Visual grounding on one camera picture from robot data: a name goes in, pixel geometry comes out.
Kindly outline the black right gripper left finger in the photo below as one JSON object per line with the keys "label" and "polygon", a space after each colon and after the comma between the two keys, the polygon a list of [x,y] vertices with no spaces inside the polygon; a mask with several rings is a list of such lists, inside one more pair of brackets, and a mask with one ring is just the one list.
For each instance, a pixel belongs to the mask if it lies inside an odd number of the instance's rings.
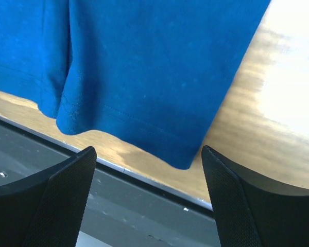
{"label": "black right gripper left finger", "polygon": [[0,246],[75,246],[96,167],[93,147],[0,186]]}

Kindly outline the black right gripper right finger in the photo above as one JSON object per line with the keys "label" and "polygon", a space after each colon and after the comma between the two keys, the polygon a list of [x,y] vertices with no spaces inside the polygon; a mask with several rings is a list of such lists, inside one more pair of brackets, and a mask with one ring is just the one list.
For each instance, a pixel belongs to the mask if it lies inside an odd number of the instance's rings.
{"label": "black right gripper right finger", "polygon": [[309,189],[279,182],[204,146],[221,246],[309,246]]}

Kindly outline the dark blue t shirt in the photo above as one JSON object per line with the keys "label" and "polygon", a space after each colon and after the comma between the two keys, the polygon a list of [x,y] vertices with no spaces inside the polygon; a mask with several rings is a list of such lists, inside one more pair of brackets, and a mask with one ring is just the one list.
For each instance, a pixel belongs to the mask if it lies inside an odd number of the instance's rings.
{"label": "dark blue t shirt", "polygon": [[0,0],[0,91],[186,170],[268,5]]}

